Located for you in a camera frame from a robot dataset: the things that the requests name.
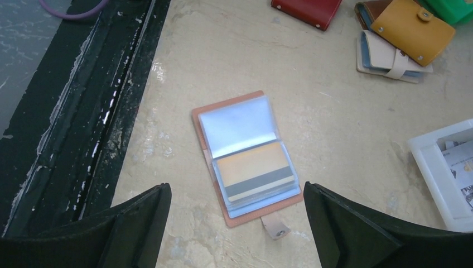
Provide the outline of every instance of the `stack of wallets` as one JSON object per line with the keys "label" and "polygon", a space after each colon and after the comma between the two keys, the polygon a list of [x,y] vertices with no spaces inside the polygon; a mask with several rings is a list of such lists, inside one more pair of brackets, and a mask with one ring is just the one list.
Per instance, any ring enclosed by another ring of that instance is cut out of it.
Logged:
{"label": "stack of wallets", "polygon": [[272,0],[271,6],[326,31],[340,3],[341,0]]}
{"label": "stack of wallets", "polygon": [[419,83],[455,29],[414,0],[360,2],[355,13],[363,28],[356,42],[358,71]]}
{"label": "stack of wallets", "polygon": [[229,227],[303,199],[262,91],[194,109],[192,119]]}

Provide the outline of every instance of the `open card holder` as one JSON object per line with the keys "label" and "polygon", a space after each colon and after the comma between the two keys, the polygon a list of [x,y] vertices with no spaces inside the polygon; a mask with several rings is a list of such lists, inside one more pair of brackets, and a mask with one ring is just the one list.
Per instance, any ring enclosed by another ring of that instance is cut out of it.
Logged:
{"label": "open card holder", "polygon": [[356,43],[356,67],[362,73],[419,83],[423,73],[433,72],[431,64],[420,66],[400,49],[371,31],[362,31]]}
{"label": "open card holder", "polygon": [[303,200],[262,91],[194,109],[192,119],[229,227]]}

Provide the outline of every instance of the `white wallet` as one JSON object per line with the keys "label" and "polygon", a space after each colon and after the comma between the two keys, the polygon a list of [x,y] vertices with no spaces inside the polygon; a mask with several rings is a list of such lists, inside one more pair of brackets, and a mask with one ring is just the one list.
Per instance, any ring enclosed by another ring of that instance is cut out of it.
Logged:
{"label": "white wallet", "polygon": [[356,42],[356,68],[362,73],[410,83],[419,83],[424,73],[433,72],[432,64],[420,66],[403,51],[370,31],[362,31]]}

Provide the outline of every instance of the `red wallet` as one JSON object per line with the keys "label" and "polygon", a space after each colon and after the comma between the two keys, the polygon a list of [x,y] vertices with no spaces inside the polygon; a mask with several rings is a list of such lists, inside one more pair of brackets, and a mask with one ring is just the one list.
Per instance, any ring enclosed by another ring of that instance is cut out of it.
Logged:
{"label": "red wallet", "polygon": [[341,0],[272,0],[271,6],[325,31],[340,3]]}

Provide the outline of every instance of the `yellow wallet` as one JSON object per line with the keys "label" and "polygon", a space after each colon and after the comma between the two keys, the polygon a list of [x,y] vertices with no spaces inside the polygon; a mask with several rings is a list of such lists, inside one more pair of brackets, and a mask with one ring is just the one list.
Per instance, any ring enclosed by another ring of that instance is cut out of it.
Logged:
{"label": "yellow wallet", "polygon": [[371,29],[421,66],[447,47],[455,29],[412,0],[393,0]]}

